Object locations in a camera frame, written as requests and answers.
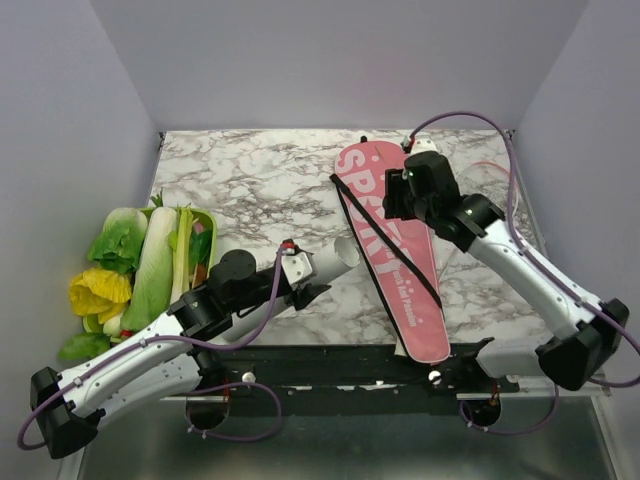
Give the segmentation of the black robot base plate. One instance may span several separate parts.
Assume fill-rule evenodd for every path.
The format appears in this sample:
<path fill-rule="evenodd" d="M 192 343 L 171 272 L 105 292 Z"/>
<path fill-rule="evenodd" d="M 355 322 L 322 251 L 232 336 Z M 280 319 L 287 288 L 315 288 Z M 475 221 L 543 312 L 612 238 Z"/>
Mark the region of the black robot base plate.
<path fill-rule="evenodd" d="M 454 415 L 457 397 L 484 399 L 516 393 L 517 384 L 492 379 L 476 356 L 483 342 L 456 344 L 431 366 L 395 354 L 392 345 L 249 346 L 230 352 L 195 354 L 199 389 L 222 387 L 234 416 L 262 417 L 273 401 L 258 389 L 239 386 L 244 374 L 268 386 L 285 415 Z"/>

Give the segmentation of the pink racket bag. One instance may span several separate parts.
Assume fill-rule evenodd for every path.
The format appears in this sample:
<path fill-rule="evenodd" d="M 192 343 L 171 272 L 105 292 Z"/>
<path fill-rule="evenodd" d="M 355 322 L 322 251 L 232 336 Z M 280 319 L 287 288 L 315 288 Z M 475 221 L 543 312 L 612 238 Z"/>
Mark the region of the pink racket bag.
<path fill-rule="evenodd" d="M 334 173 L 352 198 L 338 192 L 383 306 L 397 334 L 396 352 L 419 363 L 437 364 L 450 355 L 428 227 L 419 220 L 387 219 L 385 173 L 400 169 L 406 155 L 388 141 L 362 137 L 336 159 Z"/>

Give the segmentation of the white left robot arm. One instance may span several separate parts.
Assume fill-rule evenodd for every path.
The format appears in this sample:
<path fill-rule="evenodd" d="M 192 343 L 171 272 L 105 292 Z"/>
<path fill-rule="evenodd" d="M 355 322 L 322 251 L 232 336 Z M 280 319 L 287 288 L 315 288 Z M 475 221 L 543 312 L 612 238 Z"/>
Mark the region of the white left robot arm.
<path fill-rule="evenodd" d="M 235 313 L 265 305 L 270 318 L 279 298 L 305 308 L 330 288 L 319 276 L 312 254 L 291 241 L 280 245 L 273 266 L 264 270 L 246 250 L 227 252 L 204 283 L 120 345 L 84 366 L 63 372 L 45 367 L 32 375 L 27 421 L 37 424 L 40 447 L 62 459 L 87 446 L 107 415 L 104 402 L 118 390 L 194 347 L 213 349 L 212 339 L 231 328 Z"/>

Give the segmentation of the white shuttlecock tube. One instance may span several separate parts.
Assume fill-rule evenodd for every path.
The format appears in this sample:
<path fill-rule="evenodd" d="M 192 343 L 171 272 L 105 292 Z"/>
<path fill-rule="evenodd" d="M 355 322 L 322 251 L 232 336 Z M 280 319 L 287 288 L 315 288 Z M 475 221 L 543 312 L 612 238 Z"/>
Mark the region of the white shuttlecock tube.
<path fill-rule="evenodd" d="M 355 268 L 360 263 L 360 254 L 352 239 L 345 237 L 337 237 L 329 244 L 316 253 L 311 253 L 317 274 L 306 283 L 310 284 L 329 284 Z M 273 306 L 269 302 L 257 307 L 249 307 L 243 309 L 241 314 L 235 314 L 232 317 L 232 326 L 230 329 L 220 334 L 216 340 L 220 340 L 226 344 L 236 343 L 245 340 L 252 334 L 260 331 L 260 326 L 265 319 L 271 319 L 280 315 L 289 308 L 282 299 L 276 299 Z"/>

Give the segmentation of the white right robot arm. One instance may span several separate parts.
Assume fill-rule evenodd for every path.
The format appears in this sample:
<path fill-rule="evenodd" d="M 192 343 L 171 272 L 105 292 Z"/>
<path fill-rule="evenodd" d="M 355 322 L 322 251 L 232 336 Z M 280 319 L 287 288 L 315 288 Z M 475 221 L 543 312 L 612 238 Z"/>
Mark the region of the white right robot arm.
<path fill-rule="evenodd" d="M 578 286 L 511 226 L 482 194 L 463 195 L 448 159 L 424 151 L 384 176 L 388 219 L 420 220 L 506 281 L 542 318 L 548 333 L 507 342 L 493 340 L 460 367 L 460 379 L 480 392 L 496 378 L 546 376 L 578 391 L 615 353 L 628 307 Z"/>

